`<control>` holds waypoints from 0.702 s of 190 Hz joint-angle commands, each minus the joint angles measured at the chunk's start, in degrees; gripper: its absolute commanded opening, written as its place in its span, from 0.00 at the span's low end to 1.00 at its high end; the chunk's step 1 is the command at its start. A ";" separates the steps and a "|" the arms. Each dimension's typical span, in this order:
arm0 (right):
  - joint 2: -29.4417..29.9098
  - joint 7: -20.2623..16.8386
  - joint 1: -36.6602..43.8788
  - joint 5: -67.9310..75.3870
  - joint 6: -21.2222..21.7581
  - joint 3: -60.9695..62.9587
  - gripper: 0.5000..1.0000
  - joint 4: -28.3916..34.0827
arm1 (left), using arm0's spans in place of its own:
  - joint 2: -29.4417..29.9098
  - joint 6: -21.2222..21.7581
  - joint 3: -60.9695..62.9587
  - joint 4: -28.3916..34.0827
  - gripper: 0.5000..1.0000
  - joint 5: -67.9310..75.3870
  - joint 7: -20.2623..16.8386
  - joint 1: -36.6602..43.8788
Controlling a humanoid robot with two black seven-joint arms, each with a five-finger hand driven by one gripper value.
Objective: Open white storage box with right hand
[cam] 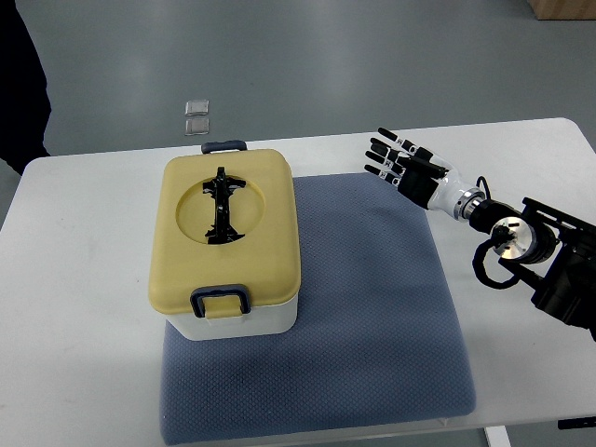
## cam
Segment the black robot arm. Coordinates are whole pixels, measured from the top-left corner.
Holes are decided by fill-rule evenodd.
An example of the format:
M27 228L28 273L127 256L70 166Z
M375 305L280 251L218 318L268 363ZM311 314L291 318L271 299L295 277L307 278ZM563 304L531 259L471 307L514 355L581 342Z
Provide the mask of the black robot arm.
M475 251L477 280L505 290L525 283L540 311L595 334L595 226L526 197L523 211L492 199L486 179L463 217L488 235Z

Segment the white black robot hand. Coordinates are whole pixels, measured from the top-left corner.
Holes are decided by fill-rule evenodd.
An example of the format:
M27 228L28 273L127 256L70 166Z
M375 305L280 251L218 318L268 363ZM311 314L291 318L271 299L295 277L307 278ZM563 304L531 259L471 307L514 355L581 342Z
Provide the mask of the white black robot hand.
M379 128L365 153L372 164L365 170L395 186L425 210L442 210L455 220L467 220L486 199L482 190L465 182L449 162L423 146L402 139L394 132Z

